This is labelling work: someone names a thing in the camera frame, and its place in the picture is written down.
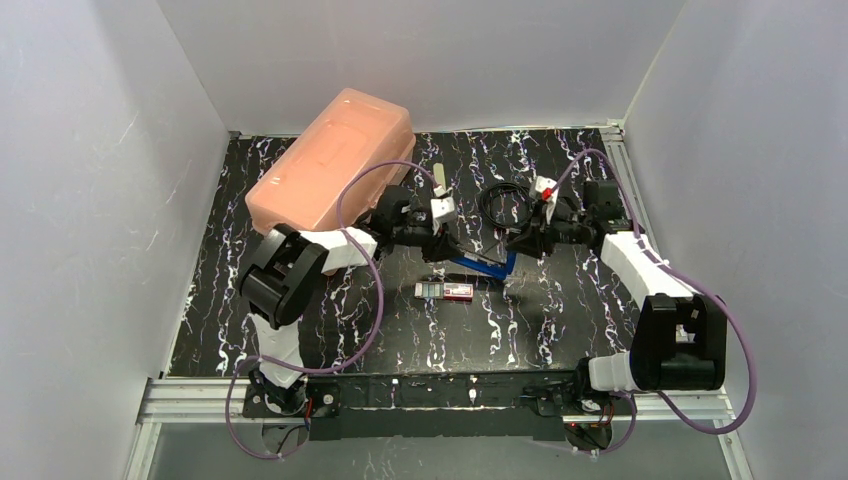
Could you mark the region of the red white staple box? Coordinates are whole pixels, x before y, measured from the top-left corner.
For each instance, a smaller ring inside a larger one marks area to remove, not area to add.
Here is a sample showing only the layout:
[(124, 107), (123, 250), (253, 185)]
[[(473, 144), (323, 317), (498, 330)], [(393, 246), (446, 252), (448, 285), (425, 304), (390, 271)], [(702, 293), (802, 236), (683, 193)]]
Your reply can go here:
[(417, 282), (414, 296), (418, 299), (470, 302), (474, 297), (474, 287), (467, 283)]

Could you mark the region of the blue stapler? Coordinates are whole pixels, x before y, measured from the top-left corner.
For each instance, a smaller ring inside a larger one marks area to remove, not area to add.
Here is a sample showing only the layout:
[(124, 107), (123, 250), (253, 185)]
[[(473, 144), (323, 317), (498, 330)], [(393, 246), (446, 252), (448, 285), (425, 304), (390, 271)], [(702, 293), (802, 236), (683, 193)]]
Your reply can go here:
[(512, 251), (507, 252), (504, 261), (491, 259), (474, 252), (465, 252), (461, 256), (450, 259), (450, 262), (456, 265), (500, 281), (505, 280), (513, 273), (516, 261), (517, 253)]

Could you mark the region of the beige small stapler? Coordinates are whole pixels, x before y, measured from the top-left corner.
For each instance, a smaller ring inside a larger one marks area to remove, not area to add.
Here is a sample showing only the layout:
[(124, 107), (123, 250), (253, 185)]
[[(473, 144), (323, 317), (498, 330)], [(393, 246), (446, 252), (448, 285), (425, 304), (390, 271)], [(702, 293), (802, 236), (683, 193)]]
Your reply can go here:
[(435, 163), (433, 165), (433, 177), (436, 181), (434, 186), (434, 193), (437, 197), (444, 195), (447, 191), (446, 189), (446, 177), (444, 165), (442, 163)]

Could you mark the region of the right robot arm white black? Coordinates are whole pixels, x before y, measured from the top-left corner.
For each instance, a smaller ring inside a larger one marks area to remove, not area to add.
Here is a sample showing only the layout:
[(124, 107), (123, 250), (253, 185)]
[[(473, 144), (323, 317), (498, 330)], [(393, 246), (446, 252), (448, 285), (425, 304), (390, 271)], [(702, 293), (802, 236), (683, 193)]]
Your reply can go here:
[(583, 206), (556, 215), (553, 179), (529, 189), (531, 214), (507, 249), (534, 258), (557, 244), (585, 245), (611, 269), (639, 308), (630, 348), (579, 361), (575, 397), (607, 392), (717, 390), (725, 378), (727, 320), (718, 305), (665, 271), (613, 181), (587, 181)]

